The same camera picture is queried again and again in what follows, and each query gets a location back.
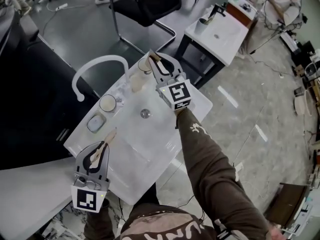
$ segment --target concrete floor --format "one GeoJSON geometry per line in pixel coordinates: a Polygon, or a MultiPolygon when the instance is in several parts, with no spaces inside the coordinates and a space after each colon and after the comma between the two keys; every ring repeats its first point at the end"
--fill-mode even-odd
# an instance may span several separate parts
{"type": "MultiPolygon", "coordinates": [[[[196,4],[194,0],[182,1],[179,11],[161,19],[177,32],[175,42],[163,50],[169,55],[174,55],[184,29],[200,17],[206,7],[226,0],[199,0],[196,4]]],[[[44,38],[76,70],[87,61],[108,54],[123,56],[130,65],[139,60],[141,55],[138,52],[118,41],[107,5],[96,6],[94,0],[52,0],[48,6],[54,10],[64,3],[69,6],[87,6],[59,11],[47,25],[44,38]]],[[[47,10],[46,5],[35,5],[31,13],[41,34],[44,25],[54,14],[47,10]]],[[[144,51],[150,46],[153,49],[159,47],[169,38],[156,27],[143,28],[124,16],[117,17],[120,32],[144,51]]],[[[194,50],[187,50],[186,56],[199,63],[201,55],[194,50]]],[[[231,164],[243,163],[240,180],[253,203],[263,211],[280,182],[306,182],[311,162],[306,144],[309,135],[306,133],[304,136],[303,130],[315,132],[318,115],[314,109],[313,116],[296,116],[293,91],[301,86],[301,82],[293,77],[290,54],[278,39],[258,50],[253,58],[255,61],[264,61],[273,70],[285,73],[284,78],[280,78],[278,72],[265,64],[254,63],[250,57],[236,57],[229,67],[200,89],[213,103],[202,125],[221,146],[231,164]],[[234,98],[237,107],[218,90],[218,86],[234,98]]],[[[206,67],[208,63],[205,61],[200,67],[206,67]]],[[[90,70],[84,79],[102,95],[122,73],[117,64],[112,65],[112,71],[102,65],[90,70]]],[[[177,207],[188,202],[193,193],[182,153],[172,161],[156,184],[158,198],[163,205],[177,207]]],[[[115,196],[110,198],[117,204],[115,196]]],[[[198,218],[202,215],[195,198],[182,209],[198,218]]],[[[123,204],[126,219],[130,210],[130,206],[123,204]]],[[[118,223],[119,218],[115,218],[114,222],[118,223]]],[[[70,219],[63,223],[72,224],[70,219]]],[[[210,225],[211,221],[205,218],[204,224],[210,225]]],[[[83,225],[74,228],[79,231],[76,235],[82,236],[83,225]]]]}

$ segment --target person in white shirt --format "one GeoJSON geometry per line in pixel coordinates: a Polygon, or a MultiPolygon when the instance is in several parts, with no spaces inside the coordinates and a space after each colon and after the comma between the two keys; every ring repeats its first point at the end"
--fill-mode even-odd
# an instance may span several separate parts
{"type": "Polygon", "coordinates": [[[266,0],[257,13],[256,25],[243,42],[239,53],[249,55],[300,17],[301,0],[266,0]]]}

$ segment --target white curved faucet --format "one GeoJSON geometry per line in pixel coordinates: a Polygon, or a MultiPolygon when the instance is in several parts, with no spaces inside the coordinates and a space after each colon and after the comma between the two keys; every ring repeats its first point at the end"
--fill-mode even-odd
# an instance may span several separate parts
{"type": "Polygon", "coordinates": [[[124,74],[125,74],[125,81],[128,85],[130,85],[130,80],[129,80],[129,66],[128,62],[126,61],[125,58],[118,56],[118,55],[105,55],[101,56],[98,58],[95,58],[93,60],[90,60],[86,64],[84,64],[74,75],[72,79],[72,89],[76,95],[76,98],[79,102],[83,102],[85,99],[85,96],[79,91],[77,88],[77,81],[80,78],[80,76],[86,72],[89,68],[93,67],[96,64],[102,63],[102,62],[107,62],[107,61],[118,61],[121,62],[124,66],[124,74]]]}

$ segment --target black pants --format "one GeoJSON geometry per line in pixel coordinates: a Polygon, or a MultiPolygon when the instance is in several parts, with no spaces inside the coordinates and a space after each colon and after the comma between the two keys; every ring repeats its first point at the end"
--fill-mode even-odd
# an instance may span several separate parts
{"type": "Polygon", "coordinates": [[[132,210],[134,210],[138,205],[141,204],[156,204],[159,205],[159,201],[157,198],[157,189],[156,183],[154,183],[147,192],[139,199],[138,202],[133,206],[132,210]]]}

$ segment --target sink drain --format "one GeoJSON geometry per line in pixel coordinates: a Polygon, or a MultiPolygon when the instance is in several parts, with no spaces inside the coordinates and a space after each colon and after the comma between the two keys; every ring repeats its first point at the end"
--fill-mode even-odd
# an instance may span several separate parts
{"type": "Polygon", "coordinates": [[[151,116],[151,112],[149,109],[142,109],[141,112],[140,112],[140,116],[144,119],[147,119],[151,116]]]}

